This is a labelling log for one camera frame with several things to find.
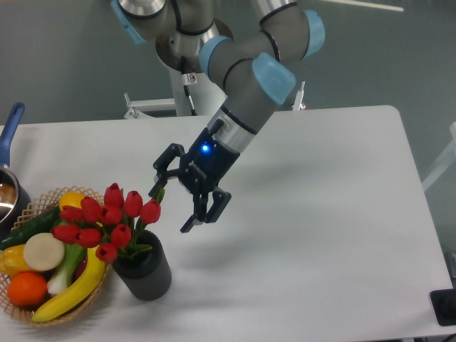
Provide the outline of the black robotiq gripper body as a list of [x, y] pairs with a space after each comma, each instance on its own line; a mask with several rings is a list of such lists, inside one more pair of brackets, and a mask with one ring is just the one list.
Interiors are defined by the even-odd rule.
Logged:
[[187, 152], [177, 144], [177, 155], [177, 178], [194, 198], [207, 198], [239, 158], [239, 153], [218, 142], [209, 128], [203, 129]]

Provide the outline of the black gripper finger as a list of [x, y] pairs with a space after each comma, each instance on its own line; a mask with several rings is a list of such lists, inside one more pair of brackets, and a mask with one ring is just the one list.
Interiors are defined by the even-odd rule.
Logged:
[[181, 233], [188, 233], [195, 225], [203, 223], [214, 223], [225, 210], [232, 195], [216, 187], [212, 192], [212, 206], [207, 208], [209, 193], [196, 192], [192, 195], [193, 200], [193, 214], [182, 225]]
[[171, 143], [165, 151], [154, 161], [153, 168], [156, 170], [155, 184], [148, 192], [149, 196], [155, 196], [159, 189], [164, 189], [168, 180], [177, 178], [185, 174], [185, 169], [178, 167], [177, 169], [169, 170], [168, 167], [176, 158], [181, 158], [185, 155], [185, 150], [182, 145]]

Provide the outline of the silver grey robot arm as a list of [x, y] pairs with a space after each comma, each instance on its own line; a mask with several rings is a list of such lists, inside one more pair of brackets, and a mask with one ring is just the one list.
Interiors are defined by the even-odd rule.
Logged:
[[156, 187], [177, 178], [193, 197], [193, 213], [182, 232], [215, 222], [231, 199], [220, 180], [293, 90], [296, 79], [286, 64], [324, 44], [322, 19], [295, 1], [253, 1], [260, 30], [239, 43], [221, 34], [212, 1], [113, 1], [111, 6], [134, 42], [168, 36], [164, 63], [184, 74], [204, 73], [225, 94], [188, 150], [171, 144], [154, 164]]

